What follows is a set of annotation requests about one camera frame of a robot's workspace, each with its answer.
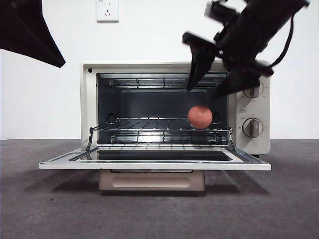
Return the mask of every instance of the oven door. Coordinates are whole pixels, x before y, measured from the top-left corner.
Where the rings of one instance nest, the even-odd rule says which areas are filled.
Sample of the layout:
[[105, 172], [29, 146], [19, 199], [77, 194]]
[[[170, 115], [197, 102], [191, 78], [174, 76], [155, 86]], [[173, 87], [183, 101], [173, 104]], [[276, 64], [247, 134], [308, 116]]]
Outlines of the oven door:
[[206, 145], [105, 145], [39, 163], [41, 169], [271, 170], [242, 150]]

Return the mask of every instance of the knob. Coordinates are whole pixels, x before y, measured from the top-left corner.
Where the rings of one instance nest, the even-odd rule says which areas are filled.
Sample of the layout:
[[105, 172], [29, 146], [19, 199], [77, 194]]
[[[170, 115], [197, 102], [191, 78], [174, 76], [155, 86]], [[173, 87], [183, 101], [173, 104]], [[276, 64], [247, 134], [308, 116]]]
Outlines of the knob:
[[250, 118], [243, 123], [244, 134], [250, 138], [257, 138], [263, 131], [263, 124], [259, 119]]
[[260, 86], [244, 90], [244, 94], [249, 98], [257, 98], [264, 91], [264, 84], [260, 81]]

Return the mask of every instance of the toaster oven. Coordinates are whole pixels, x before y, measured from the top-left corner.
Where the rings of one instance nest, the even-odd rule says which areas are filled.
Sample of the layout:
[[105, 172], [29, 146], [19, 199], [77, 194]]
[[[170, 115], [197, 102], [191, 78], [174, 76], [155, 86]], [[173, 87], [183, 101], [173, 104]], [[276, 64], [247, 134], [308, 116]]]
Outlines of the toaster oven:
[[[98, 169], [101, 190], [204, 190], [204, 170], [271, 170], [270, 78], [258, 88], [214, 100], [227, 76], [214, 62], [187, 92], [189, 63], [84, 63], [81, 148], [39, 163], [41, 169]], [[190, 108], [213, 112], [206, 129]]]

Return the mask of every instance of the wall socket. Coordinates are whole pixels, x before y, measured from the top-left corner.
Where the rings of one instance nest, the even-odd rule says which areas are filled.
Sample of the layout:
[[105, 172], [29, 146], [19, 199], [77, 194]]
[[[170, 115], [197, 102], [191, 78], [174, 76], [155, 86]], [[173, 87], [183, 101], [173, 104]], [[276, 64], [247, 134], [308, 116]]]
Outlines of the wall socket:
[[119, 22], [119, 0], [96, 0], [97, 22]]

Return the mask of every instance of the gray carpet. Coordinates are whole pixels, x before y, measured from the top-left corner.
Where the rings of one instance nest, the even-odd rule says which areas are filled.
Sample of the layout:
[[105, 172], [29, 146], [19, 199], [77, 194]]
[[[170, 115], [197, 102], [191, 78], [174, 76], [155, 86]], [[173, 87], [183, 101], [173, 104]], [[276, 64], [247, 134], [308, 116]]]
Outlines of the gray carpet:
[[106, 193], [98, 171], [38, 169], [78, 147], [1, 141], [1, 238], [318, 238], [319, 140], [273, 140], [272, 171], [208, 171], [204, 194]]

